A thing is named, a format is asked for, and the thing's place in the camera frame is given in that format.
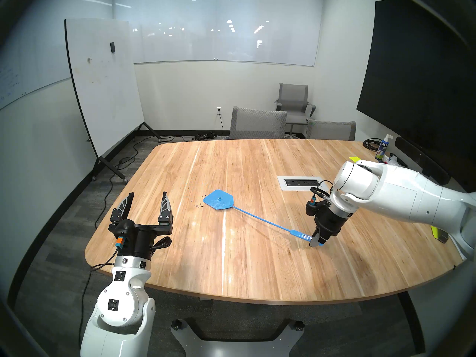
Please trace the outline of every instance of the black monitor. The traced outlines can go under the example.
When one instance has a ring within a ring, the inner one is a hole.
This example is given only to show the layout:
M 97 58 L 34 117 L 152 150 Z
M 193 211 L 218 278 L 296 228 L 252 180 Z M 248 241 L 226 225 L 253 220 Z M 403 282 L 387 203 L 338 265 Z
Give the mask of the black monitor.
M 465 42 L 411 0 L 375 5 L 357 110 L 476 191 L 476 66 Z

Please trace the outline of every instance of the baseboard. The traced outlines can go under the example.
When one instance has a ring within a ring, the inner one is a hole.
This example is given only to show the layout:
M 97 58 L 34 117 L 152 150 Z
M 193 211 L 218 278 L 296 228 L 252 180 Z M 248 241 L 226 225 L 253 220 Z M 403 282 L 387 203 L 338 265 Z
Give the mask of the baseboard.
M 405 312 L 408 325 L 410 326 L 413 345 L 415 346 L 415 353 L 417 355 L 420 353 L 425 353 L 425 339 L 423 337 L 420 320 L 418 319 L 418 314 L 416 313 L 415 307 L 413 306 L 412 299 L 410 298 L 408 292 L 401 292 L 397 295 L 402 305 L 403 311 Z
M 127 137 L 124 138 L 110 153 L 104 156 L 105 160 L 111 161 L 124 147 L 127 145 L 132 138 L 134 138 L 135 132 L 133 131 Z M 68 208 L 71 207 L 73 202 L 79 197 L 79 195 L 86 189 L 86 187 L 91 182 L 91 177 L 93 175 L 97 175 L 103 168 L 105 168 L 102 162 L 99 162 L 93 170 L 91 170 L 84 179 L 79 182 L 79 184 L 73 189 L 73 191 L 65 198 L 65 200 L 60 204 L 60 206 L 56 209 L 54 214 L 49 218 L 47 223 L 43 226 L 41 231 L 38 233 L 36 238 L 33 240 L 32 244 L 26 251 L 23 259 L 21 260 L 17 271 L 13 277 L 13 280 L 10 284 L 10 289 L 7 296 L 7 304 L 11 309 L 14 309 L 15 302 L 17 300 L 18 292 L 20 291 L 21 284 L 25 279 L 28 269 L 30 268 L 31 263 L 35 259 L 36 254 L 38 253 L 39 249 L 45 242 L 48 235 L 51 233 L 55 225 L 58 221 L 63 217 L 66 213 Z
M 208 132 L 213 132 L 218 136 L 227 136 L 230 135 L 229 130 L 154 130 L 161 137 L 178 135 L 178 136 L 195 136 L 197 134 L 205 134 Z M 137 135 L 153 135 L 150 130 L 138 130 Z

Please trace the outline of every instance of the spray bottle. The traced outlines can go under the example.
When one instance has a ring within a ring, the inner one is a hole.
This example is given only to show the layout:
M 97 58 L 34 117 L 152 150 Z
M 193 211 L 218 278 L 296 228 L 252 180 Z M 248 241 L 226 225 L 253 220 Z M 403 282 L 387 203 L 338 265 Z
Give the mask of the spray bottle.
M 378 162 L 382 162 L 382 158 L 383 158 L 383 156 L 385 154 L 385 151 L 387 150 L 387 147 L 388 147 L 388 139 L 389 138 L 393 139 L 393 136 L 391 136 L 390 134 L 387 134 L 385 139 L 380 143 L 380 146 L 378 147 L 377 154 L 375 155 L 375 159 Z

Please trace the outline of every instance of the chair backrest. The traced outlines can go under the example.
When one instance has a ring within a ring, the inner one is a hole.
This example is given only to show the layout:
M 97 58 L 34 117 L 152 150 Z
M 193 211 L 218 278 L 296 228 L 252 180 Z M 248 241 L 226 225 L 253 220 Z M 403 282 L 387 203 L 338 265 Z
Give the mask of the chair backrest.
M 279 84 L 281 110 L 306 112 L 308 105 L 308 85 Z
M 306 139 L 355 140 L 356 122 L 308 120 Z
M 284 138 L 286 111 L 263 111 L 233 107 L 230 139 Z

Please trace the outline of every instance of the office chair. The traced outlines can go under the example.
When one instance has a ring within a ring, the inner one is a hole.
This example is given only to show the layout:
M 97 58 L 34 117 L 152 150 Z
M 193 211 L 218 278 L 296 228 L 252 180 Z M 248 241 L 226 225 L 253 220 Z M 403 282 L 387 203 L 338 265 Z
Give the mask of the office chair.
M 233 107 L 229 139 L 284 138 L 286 111 L 263 111 Z
M 308 120 L 306 139 L 334 139 L 334 140 L 355 140 L 355 121 L 335 122 Z
M 315 105 L 308 102 L 308 85 L 279 84 L 279 98 L 274 102 L 276 111 L 286 110 L 286 124 L 291 125 L 289 137 L 293 137 L 294 125 L 307 125 L 307 119 L 312 116 Z M 307 106 L 312 106 L 310 115 L 306 115 Z

